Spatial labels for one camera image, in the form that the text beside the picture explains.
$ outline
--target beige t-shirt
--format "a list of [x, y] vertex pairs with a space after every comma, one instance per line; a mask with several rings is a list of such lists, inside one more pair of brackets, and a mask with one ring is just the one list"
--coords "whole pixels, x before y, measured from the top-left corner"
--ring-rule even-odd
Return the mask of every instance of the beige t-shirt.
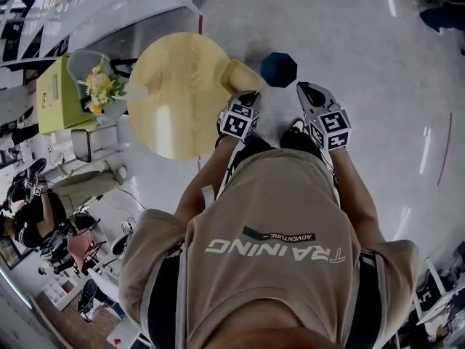
[[[223, 194], [187, 227], [164, 212], [143, 214], [121, 274], [121, 303], [140, 322], [155, 261], [187, 245], [187, 346], [202, 348], [221, 321], [258, 299], [285, 303], [302, 324], [345, 343], [357, 291], [360, 245], [340, 210], [331, 176], [314, 156], [286, 149], [244, 161]], [[379, 244], [386, 307], [378, 344], [404, 321], [416, 280], [409, 241]]]

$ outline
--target flower bouquet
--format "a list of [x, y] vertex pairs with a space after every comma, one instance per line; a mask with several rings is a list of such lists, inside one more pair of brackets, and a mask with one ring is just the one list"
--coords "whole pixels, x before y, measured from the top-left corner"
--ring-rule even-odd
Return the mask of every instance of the flower bouquet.
[[92, 69], [86, 81], [78, 80], [79, 84], [87, 86], [86, 93], [91, 100], [86, 104], [86, 108], [96, 116], [102, 113], [104, 105], [126, 95], [124, 91], [126, 84], [121, 77], [112, 71], [109, 74], [103, 72], [103, 60], [104, 57], [100, 60], [100, 64]]

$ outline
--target desk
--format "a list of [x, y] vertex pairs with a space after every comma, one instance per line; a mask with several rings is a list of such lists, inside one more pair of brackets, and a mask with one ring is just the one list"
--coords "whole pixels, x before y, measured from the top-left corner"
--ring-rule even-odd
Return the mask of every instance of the desk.
[[66, 70], [67, 61], [66, 55], [58, 58], [37, 79], [37, 118], [41, 134], [65, 129], [92, 119], [91, 113], [82, 111], [76, 85]]
[[138, 138], [169, 159], [190, 159], [212, 149], [218, 114], [230, 97], [220, 84], [228, 62], [217, 44], [196, 33], [173, 33], [151, 44], [129, 79], [149, 89], [145, 99], [128, 101]]

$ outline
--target person sitting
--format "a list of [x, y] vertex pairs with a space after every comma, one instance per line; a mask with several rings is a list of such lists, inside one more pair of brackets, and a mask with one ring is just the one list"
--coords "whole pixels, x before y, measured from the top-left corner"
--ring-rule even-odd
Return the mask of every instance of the person sitting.
[[40, 197], [34, 196], [30, 203], [22, 204], [13, 218], [0, 214], [0, 234], [28, 248], [39, 247], [80, 206], [122, 185], [126, 175], [124, 166], [116, 173], [86, 172], [65, 178], [51, 189], [40, 175]]

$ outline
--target hand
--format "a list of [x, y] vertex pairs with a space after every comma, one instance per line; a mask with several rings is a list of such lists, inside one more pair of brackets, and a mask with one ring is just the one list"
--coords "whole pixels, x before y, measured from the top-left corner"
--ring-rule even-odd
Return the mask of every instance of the hand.
[[41, 194], [44, 194], [49, 190], [49, 186], [47, 184], [47, 180], [42, 174], [37, 175], [37, 187], [41, 189]]

